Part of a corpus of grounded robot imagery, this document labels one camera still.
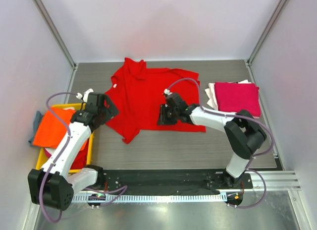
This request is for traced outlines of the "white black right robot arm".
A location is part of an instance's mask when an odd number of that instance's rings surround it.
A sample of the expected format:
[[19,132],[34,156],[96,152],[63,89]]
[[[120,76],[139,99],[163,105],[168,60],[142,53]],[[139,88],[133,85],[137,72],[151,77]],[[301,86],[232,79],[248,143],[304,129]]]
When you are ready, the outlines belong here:
[[241,177],[252,155],[266,140],[266,134],[251,114],[241,110],[237,114],[203,110],[198,104],[188,105],[178,93],[166,89],[165,104],[160,106],[157,125],[175,125],[179,122],[205,126],[226,134],[233,155],[222,179],[229,188],[241,183]]

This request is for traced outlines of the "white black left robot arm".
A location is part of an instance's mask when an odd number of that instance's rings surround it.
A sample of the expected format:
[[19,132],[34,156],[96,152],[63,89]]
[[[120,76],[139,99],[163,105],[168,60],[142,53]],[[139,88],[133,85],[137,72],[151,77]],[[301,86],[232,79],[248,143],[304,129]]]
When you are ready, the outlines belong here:
[[85,141],[119,111],[106,94],[89,89],[79,96],[83,98],[84,109],[76,110],[71,116],[65,135],[51,157],[40,169],[32,169],[28,174],[34,204],[64,211],[78,192],[87,187],[100,190],[105,185],[102,167],[86,165],[73,175],[69,171]]

